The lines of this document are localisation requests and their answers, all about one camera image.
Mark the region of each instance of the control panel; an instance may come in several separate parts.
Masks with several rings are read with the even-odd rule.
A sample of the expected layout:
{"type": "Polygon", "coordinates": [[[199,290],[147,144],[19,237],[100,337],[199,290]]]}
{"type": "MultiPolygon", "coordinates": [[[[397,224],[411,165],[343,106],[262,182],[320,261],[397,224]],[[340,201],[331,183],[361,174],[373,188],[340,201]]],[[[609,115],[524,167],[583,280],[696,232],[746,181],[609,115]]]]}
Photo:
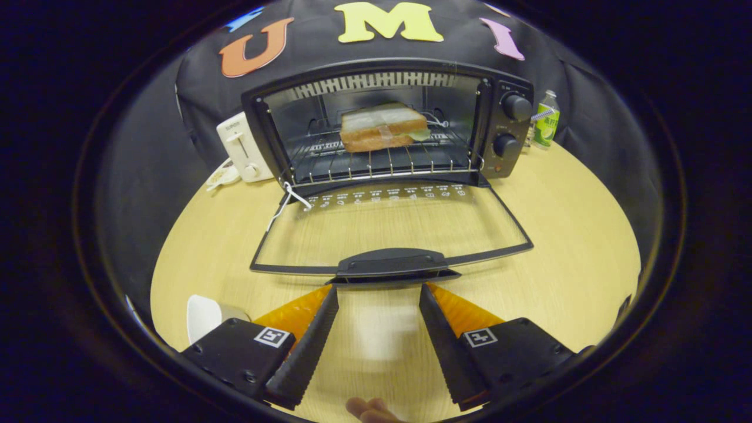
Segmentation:
{"type": "Polygon", "coordinates": [[[532,95],[531,86],[496,82],[481,171],[486,178],[505,178],[514,169],[533,115],[532,95]]]}

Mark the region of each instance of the black cloth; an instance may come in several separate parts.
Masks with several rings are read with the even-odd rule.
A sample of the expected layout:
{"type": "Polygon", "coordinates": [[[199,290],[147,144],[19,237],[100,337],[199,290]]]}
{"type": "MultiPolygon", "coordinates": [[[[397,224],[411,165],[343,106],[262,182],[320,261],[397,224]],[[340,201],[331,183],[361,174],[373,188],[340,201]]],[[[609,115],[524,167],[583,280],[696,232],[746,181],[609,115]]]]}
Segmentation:
{"type": "MultiPolygon", "coordinates": [[[[390,11],[399,2],[371,3],[390,11]]],[[[117,280],[140,313],[149,313],[151,276],[172,224],[227,158],[216,126],[242,110],[241,94],[312,68],[358,59],[420,57],[486,66],[531,81],[536,103],[546,90],[555,91],[561,108],[555,141],[611,191],[646,262],[661,201],[655,159],[629,107],[598,72],[542,32],[469,0],[419,2],[432,8],[431,21],[444,36],[442,42],[406,40],[401,28],[391,39],[374,31],[370,41],[342,44],[338,36],[345,30],[344,16],[334,7],[343,3],[283,0],[234,31],[215,30],[157,75],[124,116],[102,167],[105,201],[99,223],[117,280]],[[222,74],[219,52],[225,46],[252,35],[245,56],[253,58],[266,49],[261,29],[288,17],[294,21],[276,59],[238,78],[222,74]],[[496,52],[496,39],[480,18],[507,26],[525,60],[496,52]]]]}

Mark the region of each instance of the white cup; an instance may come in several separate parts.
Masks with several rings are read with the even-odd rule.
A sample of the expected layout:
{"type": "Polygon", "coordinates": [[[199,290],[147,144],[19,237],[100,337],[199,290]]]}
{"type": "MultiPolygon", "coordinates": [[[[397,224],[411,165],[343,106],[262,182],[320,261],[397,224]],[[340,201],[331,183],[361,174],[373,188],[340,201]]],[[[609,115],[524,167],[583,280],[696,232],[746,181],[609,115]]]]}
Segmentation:
{"type": "Polygon", "coordinates": [[[190,296],[186,314],[188,342],[192,345],[229,318],[250,321],[248,315],[237,307],[219,304],[200,295],[190,296]]]}

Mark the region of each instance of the sandwich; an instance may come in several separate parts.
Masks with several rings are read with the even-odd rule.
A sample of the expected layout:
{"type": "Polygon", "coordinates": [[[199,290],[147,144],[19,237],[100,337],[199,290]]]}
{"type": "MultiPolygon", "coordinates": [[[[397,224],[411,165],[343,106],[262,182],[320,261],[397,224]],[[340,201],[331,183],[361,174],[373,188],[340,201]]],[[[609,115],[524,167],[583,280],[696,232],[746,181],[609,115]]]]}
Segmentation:
{"type": "Polygon", "coordinates": [[[431,131],[425,116],[392,102],[343,114],[339,136],[346,151],[358,153],[425,141],[431,131]]]}

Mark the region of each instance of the bottle label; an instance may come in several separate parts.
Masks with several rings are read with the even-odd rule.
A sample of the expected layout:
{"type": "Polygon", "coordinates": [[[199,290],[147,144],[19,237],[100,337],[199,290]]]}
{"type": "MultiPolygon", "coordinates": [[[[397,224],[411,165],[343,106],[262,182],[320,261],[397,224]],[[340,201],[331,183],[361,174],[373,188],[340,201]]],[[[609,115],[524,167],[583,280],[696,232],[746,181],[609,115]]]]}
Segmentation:
{"type": "MultiPolygon", "coordinates": [[[[549,109],[551,109],[551,107],[546,105],[538,105],[538,113],[542,113],[549,109]]],[[[544,117],[538,122],[535,122],[535,134],[532,138],[533,141],[539,143],[540,145],[544,145],[545,147],[550,147],[551,142],[553,141],[553,136],[556,134],[556,126],[558,124],[559,111],[554,109],[554,112],[551,116],[544,117]]]]}

